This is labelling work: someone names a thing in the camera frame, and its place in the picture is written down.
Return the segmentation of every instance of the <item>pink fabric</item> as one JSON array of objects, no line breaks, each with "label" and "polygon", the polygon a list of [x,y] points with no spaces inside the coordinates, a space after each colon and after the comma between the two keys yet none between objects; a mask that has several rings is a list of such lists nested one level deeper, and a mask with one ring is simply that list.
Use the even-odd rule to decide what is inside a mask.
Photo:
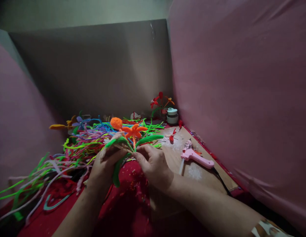
[{"label": "pink fabric", "polygon": [[[62,151],[64,137],[49,130],[57,120],[36,86],[0,44],[0,191],[9,186],[9,176],[27,175],[48,151]],[[0,201],[0,207],[7,201]]]},{"label": "pink fabric", "polygon": [[306,233],[306,1],[175,0],[169,25],[183,122]]}]

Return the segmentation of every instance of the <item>right hand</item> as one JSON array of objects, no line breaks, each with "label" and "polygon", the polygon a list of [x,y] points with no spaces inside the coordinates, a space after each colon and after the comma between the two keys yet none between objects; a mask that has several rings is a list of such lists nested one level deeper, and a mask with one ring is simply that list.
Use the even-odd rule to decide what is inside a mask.
[{"label": "right hand", "polygon": [[174,173],[169,169],[163,151],[145,144],[133,153],[140,164],[148,181],[161,191],[166,191],[171,185]]}]

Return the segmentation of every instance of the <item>wooden board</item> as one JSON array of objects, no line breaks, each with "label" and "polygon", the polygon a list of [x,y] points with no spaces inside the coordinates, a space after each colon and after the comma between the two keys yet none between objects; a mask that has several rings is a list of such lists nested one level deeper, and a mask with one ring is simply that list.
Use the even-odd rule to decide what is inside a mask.
[{"label": "wooden board", "polygon": [[[161,135],[172,134],[174,129],[178,132],[179,127],[171,127],[161,130]],[[202,153],[202,157],[207,160],[213,160],[215,165],[215,169],[219,172],[222,180],[224,181],[227,188],[231,191],[235,188],[238,188],[238,185],[229,177],[229,175],[216,163],[216,161],[210,156],[209,153],[205,151],[205,149],[197,142],[197,140],[185,129],[182,128],[176,135],[174,136],[174,143],[171,144],[168,137],[164,137],[163,141],[160,142],[162,144],[162,150],[165,153],[166,161],[169,168],[174,173],[179,173],[181,158],[180,155],[182,153],[182,149],[187,140],[191,139],[194,147],[198,149],[199,152]],[[203,168],[199,164],[194,161],[185,162],[183,168],[183,176],[196,180],[207,187],[211,187],[216,189],[222,193],[226,194],[226,191],[220,182],[220,180],[213,174],[212,171]],[[150,201],[151,201],[151,209],[152,209],[152,219],[160,219],[164,218],[178,212],[183,211],[185,208],[181,206],[175,200],[167,197],[154,187],[150,186]]]}]

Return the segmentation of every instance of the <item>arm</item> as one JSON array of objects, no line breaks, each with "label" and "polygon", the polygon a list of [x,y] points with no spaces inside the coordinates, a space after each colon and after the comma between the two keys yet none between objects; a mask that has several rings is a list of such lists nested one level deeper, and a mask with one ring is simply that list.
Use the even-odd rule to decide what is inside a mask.
[{"label": "arm", "polygon": [[151,184],[179,201],[216,236],[248,236],[263,218],[236,199],[174,174],[164,153],[150,145],[139,147],[134,156]]},{"label": "arm", "polygon": [[53,237],[90,236],[92,234],[101,206],[112,184],[113,166],[125,154],[126,151],[119,150],[100,162],[98,153],[87,187],[53,234]]}]

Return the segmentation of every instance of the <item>pink glue gun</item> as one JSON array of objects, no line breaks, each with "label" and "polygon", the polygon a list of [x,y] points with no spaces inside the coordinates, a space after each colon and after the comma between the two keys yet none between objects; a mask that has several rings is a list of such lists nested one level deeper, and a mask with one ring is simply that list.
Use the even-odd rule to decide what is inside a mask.
[{"label": "pink glue gun", "polygon": [[199,163],[200,165],[202,165],[203,167],[205,167],[207,169],[211,169],[212,167],[214,167],[214,162],[213,161],[206,160],[206,159],[204,159],[203,157],[199,156],[198,154],[196,154],[194,152],[194,150],[192,149],[191,139],[189,139],[186,142],[185,147],[182,150],[182,153],[181,153],[180,157],[182,158],[181,167],[180,167],[180,171],[179,171],[180,175],[182,173],[184,161],[189,161],[190,159],[193,159],[195,162]]}]

